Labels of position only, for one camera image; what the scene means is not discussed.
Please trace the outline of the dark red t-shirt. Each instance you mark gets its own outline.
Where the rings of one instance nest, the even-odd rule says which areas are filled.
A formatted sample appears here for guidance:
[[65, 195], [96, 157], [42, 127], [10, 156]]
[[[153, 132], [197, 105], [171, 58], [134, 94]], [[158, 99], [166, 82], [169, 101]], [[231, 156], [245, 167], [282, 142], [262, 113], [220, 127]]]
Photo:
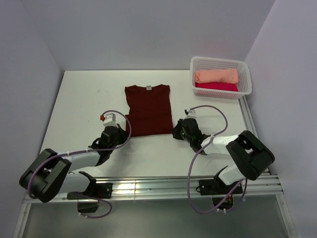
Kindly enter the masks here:
[[173, 129], [170, 87], [157, 85], [150, 89], [140, 86], [125, 87], [129, 113], [126, 115], [132, 137], [171, 134]]

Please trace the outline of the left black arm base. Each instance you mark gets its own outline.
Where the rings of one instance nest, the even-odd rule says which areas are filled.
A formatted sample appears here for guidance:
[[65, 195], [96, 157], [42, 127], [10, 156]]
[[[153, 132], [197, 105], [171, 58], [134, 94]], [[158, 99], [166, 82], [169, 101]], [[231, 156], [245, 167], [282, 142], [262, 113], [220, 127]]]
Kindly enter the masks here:
[[[112, 195], [112, 183], [97, 183], [90, 185], [84, 192], [70, 192], [67, 200], [77, 200], [77, 211], [79, 215], [87, 219], [99, 219], [109, 215], [113, 209], [112, 204], [107, 201]], [[92, 216], [101, 204], [109, 206], [109, 210], [103, 215]]]

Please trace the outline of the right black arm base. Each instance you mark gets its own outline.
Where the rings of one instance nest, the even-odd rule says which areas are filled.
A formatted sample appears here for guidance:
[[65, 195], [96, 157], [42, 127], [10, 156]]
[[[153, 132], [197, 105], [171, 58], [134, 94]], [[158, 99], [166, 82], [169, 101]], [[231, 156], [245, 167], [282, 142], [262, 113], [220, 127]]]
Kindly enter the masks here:
[[[235, 185], [238, 184], [234, 182], [231, 185], [224, 184], [219, 178], [214, 179], [201, 179], [199, 180], [199, 186], [196, 187], [196, 192], [201, 196], [204, 195], [226, 195]], [[225, 199], [225, 201], [218, 207], [218, 211], [222, 210], [223, 212], [230, 210], [234, 206], [234, 194], [241, 194], [239, 202], [242, 201], [246, 192], [246, 188], [242, 190], [242, 185], [239, 184], [235, 190], [230, 193], [230, 195]]]

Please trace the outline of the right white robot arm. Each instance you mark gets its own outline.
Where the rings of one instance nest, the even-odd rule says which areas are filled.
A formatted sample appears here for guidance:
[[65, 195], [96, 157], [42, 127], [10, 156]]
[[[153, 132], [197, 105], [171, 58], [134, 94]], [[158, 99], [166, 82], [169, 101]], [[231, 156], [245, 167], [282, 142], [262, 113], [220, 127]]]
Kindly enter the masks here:
[[177, 140], [187, 141], [196, 155], [230, 155], [234, 165], [220, 170], [214, 181], [219, 193], [226, 193], [232, 184], [256, 180], [275, 161], [273, 153], [250, 131], [232, 136], [203, 134], [194, 118], [180, 119], [172, 129]]

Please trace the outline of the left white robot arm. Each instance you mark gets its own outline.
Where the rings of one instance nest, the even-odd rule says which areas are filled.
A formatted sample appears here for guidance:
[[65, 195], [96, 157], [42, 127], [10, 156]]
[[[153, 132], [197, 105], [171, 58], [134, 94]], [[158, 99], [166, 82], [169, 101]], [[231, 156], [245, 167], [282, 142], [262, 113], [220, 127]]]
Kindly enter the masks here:
[[71, 175], [73, 170], [85, 167], [97, 167], [105, 163], [113, 150], [123, 147], [131, 137], [132, 129], [127, 131], [119, 124], [107, 125], [101, 136], [87, 149], [58, 154], [53, 149], [43, 150], [22, 174], [19, 185], [26, 189], [30, 198], [43, 203], [51, 201], [57, 194], [68, 192], [66, 180], [78, 179], [81, 175], [87, 179], [79, 185], [79, 193], [85, 198], [96, 194], [96, 180], [85, 172]]

